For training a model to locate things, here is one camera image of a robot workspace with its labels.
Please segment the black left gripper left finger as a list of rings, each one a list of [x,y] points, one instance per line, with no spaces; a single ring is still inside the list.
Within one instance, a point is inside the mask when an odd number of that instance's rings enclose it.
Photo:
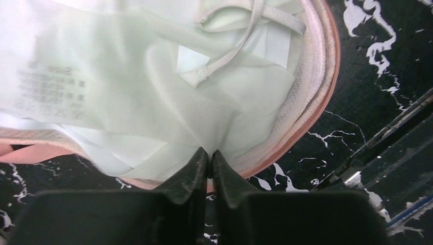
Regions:
[[[19,218],[9,244],[202,244],[208,154],[153,190],[47,191]]]

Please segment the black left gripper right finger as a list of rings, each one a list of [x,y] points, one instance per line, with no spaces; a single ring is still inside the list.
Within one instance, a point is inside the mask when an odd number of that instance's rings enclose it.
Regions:
[[[388,244],[383,219],[357,191],[261,191],[220,151],[211,161],[219,244]]]

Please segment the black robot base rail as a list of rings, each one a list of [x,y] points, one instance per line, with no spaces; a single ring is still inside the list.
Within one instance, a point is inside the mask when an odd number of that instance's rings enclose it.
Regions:
[[[408,224],[432,213],[432,91],[315,186],[323,189],[363,191],[389,235],[424,235],[424,229]]]

